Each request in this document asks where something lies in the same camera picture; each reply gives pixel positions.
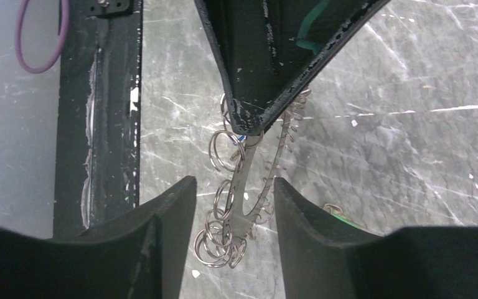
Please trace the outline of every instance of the metal ring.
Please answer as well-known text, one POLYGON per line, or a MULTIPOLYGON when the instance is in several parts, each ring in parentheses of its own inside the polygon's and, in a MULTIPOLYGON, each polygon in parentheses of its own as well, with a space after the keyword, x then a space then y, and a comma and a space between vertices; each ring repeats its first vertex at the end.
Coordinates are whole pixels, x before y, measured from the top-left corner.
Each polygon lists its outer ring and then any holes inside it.
POLYGON ((217 214, 217 210, 219 209, 218 208, 218 203, 219 203, 219 200, 221 198, 221 194, 222 192, 224 192, 224 188, 226 186, 228 186, 230 183, 232 182, 232 180, 230 179, 225 179, 224 181, 222 181, 221 185, 219 185, 219 188, 217 188, 217 192, 215 193, 215 197, 213 198, 213 216, 217 219, 217 220, 220 220, 220 221, 224 221, 224 219, 226 219, 229 215, 230 215, 230 210, 228 210, 227 212, 223 212, 223 216, 219 217, 217 214))
POLYGON ((257 225, 254 224, 250 227, 250 231, 247 233, 250 240, 255 240, 257 238, 257 225))
MULTIPOLYGON (((224 212, 223 212, 221 209, 219 209, 218 212, 224 214, 224 212)), ((204 215, 204 228, 205 228, 204 231, 206 231, 206 234, 205 234, 205 235, 206 235, 206 237, 207 237, 208 239, 210 239, 210 241, 212 241, 212 243, 214 243, 216 246, 226 247, 226 246, 230 245, 231 241, 229 241, 229 242, 226 243, 226 244, 224 243, 224 240, 223 240, 223 242, 216 241, 216 240, 214 240, 213 234, 212 234, 212 232, 210 231, 210 215, 212 215, 212 214, 213 214, 213 210, 209 210, 208 212, 206 212, 206 215, 204 215)))
POLYGON ((223 93, 221 95, 221 100, 219 101, 219 106, 221 108, 221 115, 225 116, 225 113, 228 112, 228 110, 224 109, 224 104, 225 104, 225 99, 226 99, 226 93, 223 93))
MULTIPOLYGON (((227 263, 229 263, 230 258, 228 258, 228 260, 226 260, 224 262, 221 262, 224 259, 218 259, 214 262, 206 262, 205 260, 203 260, 202 257, 200 256, 200 246, 202 245, 203 242, 204 242, 204 230, 201 230, 195 236, 195 241, 194 241, 194 244, 193 244, 194 245, 194 255, 195 255, 195 258, 197 260, 199 260, 199 262, 203 263, 204 265, 206 265, 207 267, 210 267, 210 268, 224 267, 224 266, 226 266, 227 263)), ((224 257, 228 256, 230 254, 230 251, 231 251, 231 249, 230 249, 230 247, 228 247, 227 254, 224 257)))
POLYGON ((226 122, 228 122, 230 124, 230 126, 232 125, 232 123, 231 123, 230 119, 226 117, 226 114, 230 115, 230 112, 228 110, 226 110, 223 113, 223 127, 224 127, 224 130, 228 131, 228 126, 226 125, 226 122))
MULTIPOLYGON (((209 235, 211 235, 213 237, 213 235, 219 235, 222 233, 223 229, 222 229, 222 222, 220 221, 217 221, 217 220, 214 220, 214 221, 210 221, 209 224, 208 224, 208 227, 210 230, 205 230, 206 231, 206 237, 208 237, 209 235), (211 226, 213 223, 218 223, 221 225, 221 227, 218 227, 218 226, 211 226)), ((230 242, 227 242, 226 244, 224 244, 222 241, 219 241, 217 238, 213 238, 213 239, 210 239, 210 241, 212 241, 212 243, 216 246, 216 247, 226 247, 226 246, 229 246, 230 245, 230 242)))
POLYGON ((231 261, 230 261, 230 268, 235 268, 237 267, 237 265, 239 265, 239 263, 241 262, 241 260, 243 259, 243 257, 245 256, 245 252, 246 252, 246 239, 241 239, 241 244, 236 247, 236 246, 233 246, 232 248, 232 251, 235 252, 235 257, 232 255, 230 258, 231 258, 231 261), (241 250, 241 253, 239 254, 239 256, 237 256, 237 253, 239 253, 239 249, 240 248, 243 248, 243 250, 241 250))
POLYGON ((270 201, 268 199, 266 199, 266 203, 267 203, 266 205, 264 205, 260 208, 260 211, 264 211, 265 213, 267 213, 268 218, 263 220, 263 221, 259 221, 259 222, 255 221, 255 223, 257 225, 263 225, 263 224, 267 223, 268 221, 270 221, 274 217, 274 212, 275 212, 274 207, 272 206, 272 204, 270 203, 270 201))
MULTIPOLYGON (((213 144, 213 151, 215 152, 215 159, 217 159, 217 161, 219 162, 219 164, 225 168, 226 170, 230 171, 230 172, 234 172, 235 169, 234 168, 230 168, 228 166, 226 166, 223 161, 221 160, 221 158, 219 157, 219 153, 217 151, 217 137, 221 134, 226 134, 228 136, 228 138, 230 138, 230 140, 232 140, 233 142, 235 142, 236 144, 240 144, 240 141, 239 139, 231 132, 229 131, 225 131, 225 130, 219 130, 219 131, 216 131, 211 137, 210 137, 210 143, 208 144, 208 156, 210 157, 210 162, 212 163, 212 165, 214 166, 215 169, 217 169, 217 171, 220 171, 220 169, 217 167, 217 165, 215 164, 215 161, 214 161, 214 158, 213 158, 213 155, 212 155, 212 144, 213 144)), ((241 160, 245 160, 245 149, 242 147, 242 146, 239 146, 239 154, 241 155, 241 160)))

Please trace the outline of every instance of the metal plate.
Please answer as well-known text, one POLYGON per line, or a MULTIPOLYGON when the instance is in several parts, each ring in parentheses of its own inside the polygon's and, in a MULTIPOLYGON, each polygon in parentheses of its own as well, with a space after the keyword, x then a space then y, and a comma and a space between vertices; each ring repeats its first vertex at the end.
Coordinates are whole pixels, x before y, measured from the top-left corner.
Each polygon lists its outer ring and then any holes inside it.
POLYGON ((133 0, 88 0, 86 5, 88 15, 95 17, 131 14, 133 11, 133 0))

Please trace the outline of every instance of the green cable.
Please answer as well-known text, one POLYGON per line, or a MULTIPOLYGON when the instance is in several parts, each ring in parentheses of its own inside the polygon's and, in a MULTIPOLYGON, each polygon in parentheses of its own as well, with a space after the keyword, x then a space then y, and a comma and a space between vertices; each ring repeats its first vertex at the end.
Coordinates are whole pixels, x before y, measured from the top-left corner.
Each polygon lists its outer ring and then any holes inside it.
POLYGON ((355 227, 355 228, 360 229, 360 230, 365 230, 365 229, 363 229, 362 227, 360 227, 360 226, 354 224, 353 222, 350 222, 350 221, 348 221, 347 219, 343 218, 342 216, 338 216, 338 215, 336 215, 336 214, 331 214, 331 215, 333 215, 334 217, 338 218, 339 220, 341 220, 341 221, 347 223, 348 225, 351 225, 352 227, 355 227))
POLYGON ((312 26, 312 23, 320 16, 320 14, 327 8, 330 0, 322 0, 316 7, 314 7, 309 14, 303 19, 301 22, 301 26, 299 27, 298 36, 296 37, 296 45, 300 48, 312 50, 314 55, 317 55, 321 51, 322 45, 318 44, 317 42, 311 42, 305 40, 307 34, 309 33, 309 29, 312 26))

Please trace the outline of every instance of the white paint chip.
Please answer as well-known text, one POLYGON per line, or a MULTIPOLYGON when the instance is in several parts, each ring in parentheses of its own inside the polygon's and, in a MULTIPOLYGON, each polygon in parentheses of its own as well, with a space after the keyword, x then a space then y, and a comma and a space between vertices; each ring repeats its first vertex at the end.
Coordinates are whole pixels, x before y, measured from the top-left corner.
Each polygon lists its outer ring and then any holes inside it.
POLYGON ((129 114, 131 114, 131 112, 133 111, 138 111, 138 107, 135 105, 136 103, 138 103, 138 87, 135 87, 132 89, 131 91, 131 95, 129 97, 129 99, 131 100, 131 107, 129 109, 129 114))

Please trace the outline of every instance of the black metal bar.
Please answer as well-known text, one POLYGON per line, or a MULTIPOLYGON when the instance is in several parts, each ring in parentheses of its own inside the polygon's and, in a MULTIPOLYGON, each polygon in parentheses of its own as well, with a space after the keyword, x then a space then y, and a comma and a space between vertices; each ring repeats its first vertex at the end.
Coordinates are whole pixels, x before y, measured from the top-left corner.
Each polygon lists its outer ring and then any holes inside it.
POLYGON ((88 17, 73 0, 61 58, 54 236, 75 235, 138 205, 143 0, 88 17))

